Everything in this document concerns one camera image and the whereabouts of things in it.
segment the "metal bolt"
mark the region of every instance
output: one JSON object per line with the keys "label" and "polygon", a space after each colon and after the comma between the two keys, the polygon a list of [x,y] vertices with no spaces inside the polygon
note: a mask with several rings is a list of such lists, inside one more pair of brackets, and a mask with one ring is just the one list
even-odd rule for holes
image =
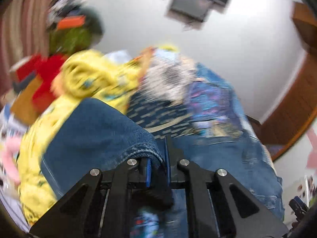
{"label": "metal bolt", "polygon": [[99,169],[97,169],[97,168],[94,168],[94,169],[91,169],[91,170],[90,170],[90,174],[91,174],[92,176],[97,176],[99,173],[100,173],[100,171],[99,171]]}
{"label": "metal bolt", "polygon": [[219,174],[220,176],[226,176],[227,171],[225,169],[218,169],[217,174]]}
{"label": "metal bolt", "polygon": [[180,160],[180,164],[181,164],[182,166],[187,166],[187,165],[189,165],[189,161],[188,161],[187,159],[181,159],[181,160]]}
{"label": "metal bolt", "polygon": [[127,163],[130,166],[134,166],[137,163],[137,161],[135,159],[129,159]]}

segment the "orange object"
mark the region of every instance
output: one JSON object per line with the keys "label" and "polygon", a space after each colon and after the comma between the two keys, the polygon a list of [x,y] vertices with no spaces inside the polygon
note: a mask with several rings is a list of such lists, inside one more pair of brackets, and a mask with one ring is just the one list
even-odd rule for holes
{"label": "orange object", "polygon": [[85,19],[85,15],[65,17],[57,24],[57,29],[81,27],[84,25]]}

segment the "striped curtain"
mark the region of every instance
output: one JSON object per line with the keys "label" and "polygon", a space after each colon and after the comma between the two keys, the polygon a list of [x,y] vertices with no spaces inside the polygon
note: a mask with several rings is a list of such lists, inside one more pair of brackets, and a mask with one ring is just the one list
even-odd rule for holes
{"label": "striped curtain", "polygon": [[52,0],[12,0],[0,18],[0,96],[11,88],[10,67],[27,55],[48,56],[47,10]]}

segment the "yellow clothing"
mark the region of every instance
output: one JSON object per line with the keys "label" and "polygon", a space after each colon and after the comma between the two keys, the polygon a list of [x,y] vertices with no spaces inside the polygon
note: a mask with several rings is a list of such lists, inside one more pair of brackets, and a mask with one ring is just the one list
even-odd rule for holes
{"label": "yellow clothing", "polygon": [[78,52],[61,68],[65,94],[56,99],[23,136],[17,160],[20,202],[33,225],[55,203],[56,197],[41,173],[40,162],[51,140],[85,97],[95,97],[126,113],[138,86],[140,67],[134,61],[115,65],[94,50]]}

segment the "pink fabric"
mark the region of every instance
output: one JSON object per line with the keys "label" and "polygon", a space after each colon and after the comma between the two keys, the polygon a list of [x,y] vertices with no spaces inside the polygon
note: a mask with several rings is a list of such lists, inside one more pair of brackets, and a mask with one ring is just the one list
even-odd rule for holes
{"label": "pink fabric", "polygon": [[317,175],[317,135],[314,132],[313,127],[310,127],[310,129],[306,132],[306,134],[310,140],[310,143],[313,146],[313,149],[308,156],[306,167],[316,169],[315,174]]}
{"label": "pink fabric", "polygon": [[15,183],[20,184],[20,176],[17,167],[13,163],[12,157],[20,150],[21,138],[7,138],[4,144],[4,150],[1,152],[2,163],[7,176]]}

